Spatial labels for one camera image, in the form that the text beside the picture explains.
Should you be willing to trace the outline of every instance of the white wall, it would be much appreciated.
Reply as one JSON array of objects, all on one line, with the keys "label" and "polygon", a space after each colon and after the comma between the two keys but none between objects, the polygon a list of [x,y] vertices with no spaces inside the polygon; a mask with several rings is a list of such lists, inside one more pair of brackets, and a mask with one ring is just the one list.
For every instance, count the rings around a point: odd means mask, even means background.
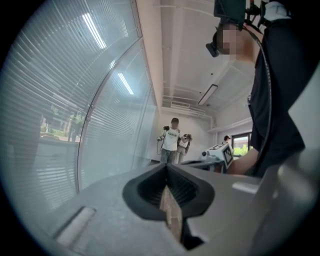
[{"label": "white wall", "polygon": [[[206,119],[185,117],[179,114],[173,114],[169,112],[162,112],[158,121],[158,134],[161,135],[164,126],[170,126],[172,118],[179,119],[179,129],[181,134],[191,134],[192,142],[187,155],[184,157],[184,161],[197,160],[200,154],[212,146],[212,134],[207,131],[210,128],[210,122]],[[157,155],[156,148],[153,149],[153,159],[160,160],[160,155]]]},{"label": "white wall", "polygon": [[153,2],[152,0],[136,0],[136,5],[155,99],[160,110],[164,85],[161,11],[160,8],[153,7]]},{"label": "white wall", "polygon": [[217,127],[228,126],[251,117],[248,106],[245,106],[249,93],[248,91],[236,102],[215,115]]},{"label": "white wall", "polygon": [[218,139],[217,139],[217,143],[222,143],[224,141],[224,137],[226,135],[233,136],[233,135],[238,135],[238,134],[243,134],[243,133],[247,133],[247,132],[251,132],[252,131],[252,121],[248,122],[246,124],[231,128],[231,129],[227,129],[227,130],[223,130],[223,131],[219,131],[218,132]]}]

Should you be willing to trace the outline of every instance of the light fixture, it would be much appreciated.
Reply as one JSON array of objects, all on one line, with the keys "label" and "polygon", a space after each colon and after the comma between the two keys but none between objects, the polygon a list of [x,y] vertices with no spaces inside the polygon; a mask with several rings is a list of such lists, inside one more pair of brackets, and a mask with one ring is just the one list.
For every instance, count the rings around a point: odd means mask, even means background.
[{"label": "light fixture", "polygon": [[203,105],[210,98],[210,96],[215,92],[216,89],[218,89],[218,85],[212,84],[209,90],[207,90],[206,93],[199,100],[198,105]]},{"label": "light fixture", "polygon": [[82,18],[84,19],[85,24],[87,25],[88,29],[90,30],[94,40],[96,41],[96,43],[98,44],[98,46],[103,49],[106,48],[106,44],[105,42],[102,40],[101,36],[99,35],[97,28],[93,22],[93,20],[91,19],[91,16],[89,13],[86,13],[84,15],[82,15]]},{"label": "light fixture", "polygon": [[128,92],[131,95],[134,95],[134,92],[131,90],[127,80],[125,79],[124,75],[122,73],[118,73],[119,78],[121,79],[122,83],[124,84],[125,88],[128,90]]}]

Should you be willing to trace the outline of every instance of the hat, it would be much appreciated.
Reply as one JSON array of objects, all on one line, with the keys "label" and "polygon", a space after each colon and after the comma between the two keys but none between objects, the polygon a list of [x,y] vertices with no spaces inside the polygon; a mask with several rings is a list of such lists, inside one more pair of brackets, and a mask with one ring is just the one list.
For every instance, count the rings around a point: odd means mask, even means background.
[{"label": "hat", "polygon": [[172,118],[171,123],[176,122],[179,124],[179,119],[178,118]]}]

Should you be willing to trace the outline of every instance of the ceiling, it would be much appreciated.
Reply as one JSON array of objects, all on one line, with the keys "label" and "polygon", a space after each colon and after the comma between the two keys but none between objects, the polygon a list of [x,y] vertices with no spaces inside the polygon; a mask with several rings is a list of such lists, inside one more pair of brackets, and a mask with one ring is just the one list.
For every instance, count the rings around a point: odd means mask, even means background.
[{"label": "ceiling", "polygon": [[220,19],[214,0],[158,0],[161,10],[163,105],[197,105],[212,84],[218,89],[202,108],[219,112],[251,90],[254,65],[213,58],[206,48]]}]

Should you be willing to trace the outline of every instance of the gray pants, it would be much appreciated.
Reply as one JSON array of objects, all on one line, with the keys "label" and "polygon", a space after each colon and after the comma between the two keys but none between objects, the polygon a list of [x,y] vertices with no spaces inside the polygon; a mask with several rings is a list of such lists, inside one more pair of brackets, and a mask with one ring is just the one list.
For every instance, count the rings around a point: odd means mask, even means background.
[{"label": "gray pants", "polygon": [[170,151],[166,149],[161,149],[161,163],[167,163],[167,164],[174,164],[175,158],[176,158],[176,152],[177,151]]},{"label": "gray pants", "polygon": [[184,160],[185,155],[186,149],[182,146],[178,146],[176,150],[176,158],[178,159],[178,164],[181,164],[181,162]]}]

